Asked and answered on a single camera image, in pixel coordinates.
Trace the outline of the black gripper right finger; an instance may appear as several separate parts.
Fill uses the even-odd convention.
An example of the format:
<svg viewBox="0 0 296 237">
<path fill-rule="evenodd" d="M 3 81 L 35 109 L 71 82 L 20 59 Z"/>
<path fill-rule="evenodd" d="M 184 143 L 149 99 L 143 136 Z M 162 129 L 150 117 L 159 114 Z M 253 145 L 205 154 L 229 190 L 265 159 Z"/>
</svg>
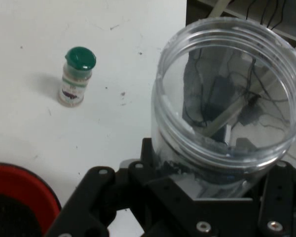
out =
<svg viewBox="0 0 296 237">
<path fill-rule="evenodd" d="M 236 236 L 296 237 L 296 168 L 288 144 L 259 149 L 253 180 L 236 205 Z"/>
</svg>

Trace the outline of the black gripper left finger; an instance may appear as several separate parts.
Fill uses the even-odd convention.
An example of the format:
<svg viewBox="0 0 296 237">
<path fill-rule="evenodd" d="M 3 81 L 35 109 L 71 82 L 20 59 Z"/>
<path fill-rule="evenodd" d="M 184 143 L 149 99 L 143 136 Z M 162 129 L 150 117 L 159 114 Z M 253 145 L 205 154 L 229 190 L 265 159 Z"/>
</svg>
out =
<svg viewBox="0 0 296 237">
<path fill-rule="evenodd" d="M 47 231 L 48 237 L 107 237 L 119 210 L 130 209 L 146 237 L 216 237 L 217 226 L 172 179 L 152 167 L 152 142 L 126 168 L 91 168 Z"/>
</svg>

